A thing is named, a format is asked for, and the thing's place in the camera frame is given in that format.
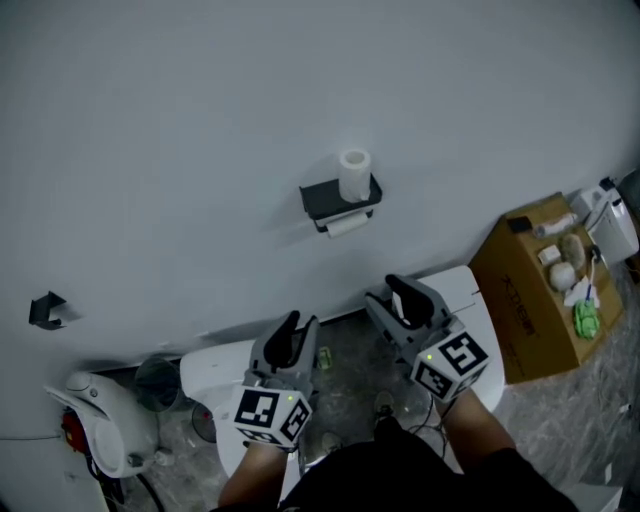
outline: green object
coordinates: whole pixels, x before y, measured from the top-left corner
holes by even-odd
[[[598,310],[593,299],[579,300],[573,309],[573,321],[576,333],[581,338],[592,340],[600,330]]]
[[[333,365],[331,350],[329,347],[320,347],[318,350],[318,366],[321,370],[328,370]]]

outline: floor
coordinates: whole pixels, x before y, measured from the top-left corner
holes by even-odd
[[[640,453],[640,288],[624,267],[612,271],[626,315],[603,347],[581,368],[556,377],[505,389],[496,416],[514,437],[518,449],[553,485],[578,481],[603,485],[612,464],[610,485],[624,485],[634,475]],[[307,463],[320,455],[321,434],[332,431],[345,444],[371,438],[373,401],[390,390],[405,428],[424,421],[429,398],[407,380],[408,368],[394,363],[393,351],[363,312],[323,326],[319,346],[328,346],[333,366],[318,370],[317,410],[305,431],[302,453]],[[632,408],[621,413],[620,408]],[[166,510],[207,511],[216,506],[226,481],[215,445],[193,432],[185,410],[160,417],[165,446],[177,456],[174,466],[153,466],[147,477]],[[436,424],[437,416],[429,419]],[[421,437],[440,453],[442,439],[423,429]],[[456,466],[451,450],[445,460]],[[133,479],[126,482],[127,509],[154,511],[146,491]]]

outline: human arm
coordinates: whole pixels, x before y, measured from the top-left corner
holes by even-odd
[[[276,508],[282,492],[287,453],[263,443],[250,443],[242,462],[225,484],[218,505],[251,504]]]
[[[492,453],[515,449],[513,439],[473,390],[462,393],[455,403],[436,403],[453,453],[467,472]]]

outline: toilet paper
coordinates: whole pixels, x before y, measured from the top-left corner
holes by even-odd
[[[363,149],[349,149],[338,158],[340,196],[349,203],[369,199],[371,155]]]
[[[346,215],[345,217],[341,217],[333,222],[327,223],[327,234],[329,235],[329,238],[336,238],[337,236],[344,235],[345,233],[353,231],[360,226],[364,226],[368,220],[369,217],[367,217],[365,212]]]

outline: cable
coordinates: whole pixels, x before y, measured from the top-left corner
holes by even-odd
[[[429,404],[429,410],[427,411],[427,416],[425,417],[424,421],[422,423],[420,423],[419,425],[413,425],[412,427],[409,427],[407,429],[408,432],[410,432],[413,435],[417,435],[418,432],[420,432],[424,427],[427,427],[427,421],[429,421],[429,418],[431,417],[431,411],[433,410],[433,395],[429,395],[431,397],[431,403]]]
[[[424,421],[422,423],[420,423],[419,425],[414,425],[412,427],[409,427],[407,429],[407,432],[409,432],[410,434],[413,434],[414,436],[417,436],[418,432],[420,432],[420,430],[422,430],[425,427],[437,432],[440,435],[440,438],[442,439],[442,455],[440,456],[440,458],[444,459],[445,455],[447,454],[447,446],[449,444],[449,440],[447,439],[447,436],[445,435],[445,433],[443,431],[443,429],[444,429],[444,424],[443,423],[444,423],[445,418],[449,414],[449,411],[451,411],[451,409],[453,408],[454,404],[456,403],[457,399],[455,399],[455,400],[453,400],[453,401],[451,401],[449,403],[449,405],[445,409],[444,413],[442,414],[442,417],[440,418],[440,422],[438,423],[438,425],[433,427],[431,425],[427,425],[427,421],[429,421],[429,417],[431,416],[431,411],[433,410],[433,404],[435,402],[435,400],[433,398],[433,395],[430,395],[430,396],[431,396],[431,403],[429,404],[429,410],[427,411],[427,416],[425,417]]]
[[[158,512],[164,512],[164,507],[162,506],[162,502],[160,501],[160,498],[158,498],[156,491],[153,489],[153,487],[151,487],[151,484],[149,483],[149,481],[145,477],[143,477],[140,473],[138,473],[136,476],[138,477],[138,480],[140,480],[140,483],[144,485],[145,489],[149,491],[149,495],[151,496],[151,499],[156,504],[156,507],[158,507]]]
[[[0,441],[46,441],[47,439],[60,439],[60,434],[42,437],[0,437]]]

